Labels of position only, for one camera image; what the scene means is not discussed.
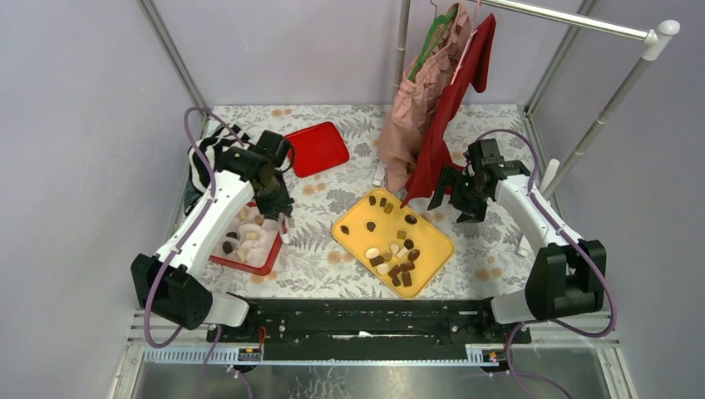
yellow tray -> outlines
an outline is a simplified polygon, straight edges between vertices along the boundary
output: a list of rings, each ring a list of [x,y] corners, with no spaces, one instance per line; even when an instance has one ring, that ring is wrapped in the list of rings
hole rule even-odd
[[[371,195],[375,197],[375,205],[370,205],[369,197]],[[387,203],[394,206],[390,214],[385,214],[384,208],[380,206],[382,198],[386,198]],[[455,248],[452,241],[426,222],[413,209],[408,206],[400,209],[401,205],[402,202],[389,191],[374,189],[362,197],[333,225],[333,237],[400,297],[411,299],[426,287],[433,276],[438,273],[438,270],[441,270],[441,267],[453,255]],[[408,214],[417,218],[416,224],[409,224],[404,220]],[[376,225],[373,232],[367,230],[367,222],[374,222]],[[348,227],[349,234],[342,232],[342,226]],[[410,272],[412,275],[411,287],[404,287],[403,284],[394,287],[392,278],[379,274],[370,264],[369,259],[365,257],[365,253],[370,248],[379,249],[381,254],[389,253],[392,244],[397,244],[399,248],[402,248],[404,240],[397,238],[398,230],[406,231],[407,238],[414,242],[414,248],[421,252],[419,258],[414,261],[416,268]],[[394,265],[405,262],[407,262],[406,255],[402,259],[392,256],[392,260],[387,263],[392,268]]]

red tray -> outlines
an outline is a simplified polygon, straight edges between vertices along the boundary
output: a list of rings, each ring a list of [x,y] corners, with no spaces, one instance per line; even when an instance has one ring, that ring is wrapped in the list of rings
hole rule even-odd
[[[298,177],[315,175],[318,172],[348,162],[350,153],[332,122],[307,127],[286,135],[296,151],[293,172]]]
[[[257,206],[254,202],[250,202],[248,204],[249,207]],[[287,225],[284,224],[282,231],[284,233],[287,232]],[[272,268],[274,267],[274,262],[277,261],[277,257],[279,256],[279,250],[282,248],[282,235],[277,234],[277,238],[274,240],[274,244],[272,244],[272,249],[269,250],[269,255],[267,256],[267,260],[264,261],[264,265],[261,268],[254,268],[252,266],[248,266],[247,264],[242,264],[241,262],[235,262],[234,260],[230,259],[225,259],[221,258],[220,256],[215,256],[215,255],[210,255],[210,260],[212,260],[216,264],[222,264],[223,266],[227,266],[229,268],[236,268],[238,270],[242,270],[247,273],[252,273],[252,274],[257,274],[258,276],[266,276],[267,274],[272,273]]]

green hanger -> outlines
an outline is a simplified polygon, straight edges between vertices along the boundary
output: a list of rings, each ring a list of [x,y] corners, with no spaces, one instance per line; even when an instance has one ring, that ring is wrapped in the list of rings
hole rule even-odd
[[[417,59],[416,65],[414,65],[412,69],[412,73],[409,75],[409,80],[414,81],[417,77],[417,73],[423,66],[423,64],[426,62],[428,57],[431,56],[431,53],[433,52],[433,49],[436,48],[436,45],[438,42],[441,40],[443,35],[446,33],[446,30],[448,29],[449,22],[453,20],[453,18],[456,17],[456,14],[458,13],[458,7],[455,6],[452,10],[450,10],[447,14],[440,15],[436,17],[436,19],[433,21],[431,24],[431,28],[428,30],[428,34],[426,34],[426,40],[423,43],[423,49],[421,50],[421,54],[419,55]],[[431,39],[433,38],[433,34],[436,32],[436,30],[443,26],[441,31],[439,32],[438,36],[436,37],[436,40],[433,41],[433,44],[429,46],[429,43],[431,43]]]

clothes rack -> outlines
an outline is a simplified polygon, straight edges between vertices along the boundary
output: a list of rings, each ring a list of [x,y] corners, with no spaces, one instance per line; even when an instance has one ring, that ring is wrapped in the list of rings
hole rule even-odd
[[[609,99],[607,104],[604,106],[603,110],[599,113],[597,118],[595,118],[593,124],[585,132],[583,138],[580,140],[575,149],[570,153],[568,159],[560,166],[555,177],[552,179],[550,184],[546,186],[545,190],[542,192],[544,197],[550,197],[555,189],[558,187],[565,176],[573,169],[575,164],[578,162],[580,157],[588,149],[590,143],[595,137],[601,132],[603,127],[607,125],[609,118],[617,110],[619,104],[628,95],[629,91],[634,87],[638,79],[643,75],[646,68],[658,58],[663,49],[668,45],[673,36],[678,34],[680,31],[680,24],[678,21],[666,20],[657,26],[657,28],[649,30],[635,29],[632,27],[625,27],[611,22],[602,21],[592,17],[586,17],[584,15],[574,14],[570,12],[562,12],[554,10],[547,7],[540,7],[533,4],[528,4],[525,2],[515,2],[512,0],[482,0],[482,4],[489,7],[498,7],[512,12],[519,12],[522,14],[530,15],[532,17],[539,17],[551,21],[565,23],[579,28],[592,29],[599,32],[610,33],[616,36],[627,37],[634,40],[639,40],[641,43],[646,45],[642,56],[634,64],[634,67],[629,72],[629,74],[624,78],[622,83],[614,92],[612,97]],[[402,17],[400,20],[399,27],[399,44],[397,46],[397,79],[395,81],[395,93],[396,89],[402,81],[402,73],[404,66],[404,56],[405,56],[405,46],[407,42],[407,26],[409,23],[409,10],[410,10],[410,0],[402,0]]]

gray wall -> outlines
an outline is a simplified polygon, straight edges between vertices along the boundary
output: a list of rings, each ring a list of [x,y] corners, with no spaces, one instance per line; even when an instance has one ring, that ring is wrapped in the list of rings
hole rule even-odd
[[[682,24],[559,189],[568,220],[608,250],[617,331],[641,399],[702,397],[703,104],[701,0],[605,1],[596,17],[637,27]],[[564,159],[641,54],[590,32],[541,111],[547,155]]]
[[[0,2],[0,397],[105,397],[190,104],[136,2]]]
[[[580,0],[532,0],[574,12]],[[170,33],[213,104],[388,104],[392,102],[401,0],[158,0]],[[452,0],[436,0],[445,12]],[[472,15],[475,4],[466,2]],[[529,100],[565,28],[513,12],[493,12],[497,31],[485,93],[466,102]],[[433,20],[413,0],[407,65]]]

